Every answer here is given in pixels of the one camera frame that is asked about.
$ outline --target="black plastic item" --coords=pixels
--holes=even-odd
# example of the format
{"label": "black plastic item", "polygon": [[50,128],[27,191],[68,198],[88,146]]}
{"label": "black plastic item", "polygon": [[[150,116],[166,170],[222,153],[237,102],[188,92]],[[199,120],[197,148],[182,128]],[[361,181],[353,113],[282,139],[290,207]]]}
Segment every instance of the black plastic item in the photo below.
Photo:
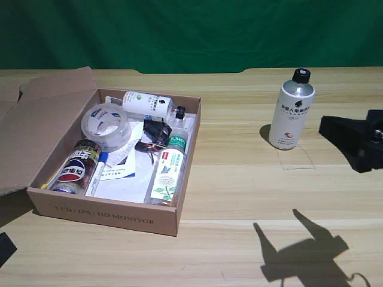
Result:
{"label": "black plastic item", "polygon": [[159,121],[144,121],[144,133],[152,142],[167,145],[172,129],[165,123]]}
{"label": "black plastic item", "polygon": [[179,118],[180,120],[183,120],[185,117],[185,107],[178,106],[177,111],[175,112],[175,118]]}
{"label": "black plastic item", "polygon": [[299,84],[307,84],[310,81],[310,71],[307,69],[296,69],[293,75],[293,81]]}
{"label": "black plastic item", "polygon": [[355,171],[383,168],[383,110],[370,109],[365,120],[322,117],[319,133],[336,146]]}
{"label": "black plastic item", "polygon": [[8,235],[3,232],[0,234],[0,267],[12,256],[17,250]]}

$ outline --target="black plastic bracket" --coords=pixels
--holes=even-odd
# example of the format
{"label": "black plastic bracket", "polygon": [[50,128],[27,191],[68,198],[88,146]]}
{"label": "black plastic bracket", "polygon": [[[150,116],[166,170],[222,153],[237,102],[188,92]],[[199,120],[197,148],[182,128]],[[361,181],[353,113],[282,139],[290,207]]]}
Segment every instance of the black plastic bracket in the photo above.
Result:
{"label": "black plastic bracket", "polygon": [[365,120],[324,116],[319,133],[342,152],[355,171],[383,168],[383,110],[370,109]]}

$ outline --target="bottle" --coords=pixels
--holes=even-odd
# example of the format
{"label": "bottle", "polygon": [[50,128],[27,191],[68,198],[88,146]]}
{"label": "bottle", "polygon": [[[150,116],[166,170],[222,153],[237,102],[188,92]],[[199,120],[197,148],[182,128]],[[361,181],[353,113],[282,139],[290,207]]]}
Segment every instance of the bottle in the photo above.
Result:
{"label": "bottle", "polygon": [[185,165],[187,131],[172,129],[168,146],[158,157],[144,203],[175,206]]}
{"label": "bottle", "polygon": [[296,69],[293,79],[282,84],[269,133],[270,144],[276,148],[297,145],[315,95],[309,84],[310,74],[307,69]]}
{"label": "bottle", "polygon": [[96,142],[78,141],[51,190],[85,195],[100,154],[101,147]]}
{"label": "bottle", "polygon": [[170,97],[127,91],[122,108],[129,117],[144,120],[162,121],[169,124],[173,119],[185,117],[185,107],[176,106]]}

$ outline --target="black bottle cap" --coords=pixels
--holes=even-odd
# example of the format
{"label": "black bottle cap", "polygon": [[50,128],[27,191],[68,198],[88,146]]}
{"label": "black bottle cap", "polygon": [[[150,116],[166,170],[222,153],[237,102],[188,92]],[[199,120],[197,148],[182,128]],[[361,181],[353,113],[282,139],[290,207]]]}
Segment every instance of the black bottle cap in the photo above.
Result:
{"label": "black bottle cap", "polygon": [[177,111],[175,112],[175,118],[179,118],[180,120],[183,120],[185,117],[185,108],[183,106],[178,106]]}
{"label": "black bottle cap", "polygon": [[307,69],[296,69],[293,75],[293,81],[299,84],[307,84],[310,81],[310,71]]}

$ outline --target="bottle label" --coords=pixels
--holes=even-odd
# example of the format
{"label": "bottle label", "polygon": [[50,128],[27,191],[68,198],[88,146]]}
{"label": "bottle label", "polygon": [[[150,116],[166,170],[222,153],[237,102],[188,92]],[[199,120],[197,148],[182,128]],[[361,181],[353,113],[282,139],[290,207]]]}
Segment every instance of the bottle label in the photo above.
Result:
{"label": "bottle label", "polygon": [[176,149],[169,148],[161,152],[150,197],[172,201],[183,160],[184,154]]}
{"label": "bottle label", "polygon": [[145,115],[148,120],[150,117],[166,118],[170,101],[168,97],[127,91],[122,107],[127,112]]}
{"label": "bottle label", "polygon": [[171,136],[168,145],[178,145],[183,150],[186,149],[186,141],[181,136]]}
{"label": "bottle label", "polygon": [[299,98],[281,90],[269,133],[273,146],[280,149],[296,146],[313,98],[314,93],[312,96]]}

